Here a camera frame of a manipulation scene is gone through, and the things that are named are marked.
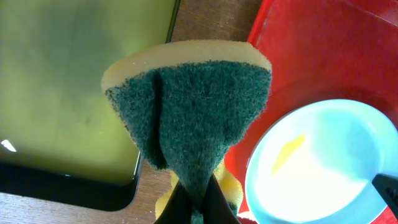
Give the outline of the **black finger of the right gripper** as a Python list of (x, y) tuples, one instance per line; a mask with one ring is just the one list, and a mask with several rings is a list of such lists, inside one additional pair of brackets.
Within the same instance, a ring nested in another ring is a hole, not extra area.
[(385, 201), (387, 206), (391, 209), (394, 216), (397, 218), (398, 217), (397, 177), (385, 174), (377, 174), (375, 178), (373, 178), (372, 184), (379, 193), (379, 195), (382, 197), (383, 201)]

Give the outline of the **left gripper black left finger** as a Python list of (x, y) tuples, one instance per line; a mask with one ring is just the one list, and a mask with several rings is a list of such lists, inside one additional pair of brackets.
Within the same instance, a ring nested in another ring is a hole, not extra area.
[(181, 183), (178, 183), (154, 224), (191, 224), (192, 212), (190, 197)]

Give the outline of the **light blue plate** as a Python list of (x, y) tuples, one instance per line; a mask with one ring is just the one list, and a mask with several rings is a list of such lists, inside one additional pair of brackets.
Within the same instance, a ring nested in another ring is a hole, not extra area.
[(371, 223), (387, 207), (372, 182), (397, 175), (397, 128), (354, 100), (303, 106), (274, 123), (248, 162), (258, 223)]

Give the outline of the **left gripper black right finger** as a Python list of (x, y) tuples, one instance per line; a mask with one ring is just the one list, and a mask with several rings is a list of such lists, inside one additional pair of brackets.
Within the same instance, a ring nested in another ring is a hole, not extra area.
[(201, 212), (204, 224), (240, 224), (230, 209), (214, 175), (209, 179)]

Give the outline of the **green yellow sponge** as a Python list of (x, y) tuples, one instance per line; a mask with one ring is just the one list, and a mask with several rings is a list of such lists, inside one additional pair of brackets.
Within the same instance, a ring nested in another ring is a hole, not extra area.
[(178, 183), (192, 203), (191, 223), (214, 175), (236, 216), (241, 183), (224, 158), (264, 111), (270, 61), (247, 42), (187, 40), (124, 58), (105, 71), (101, 89), (131, 139), (156, 169), (169, 170), (172, 188), (158, 199), (158, 219)]

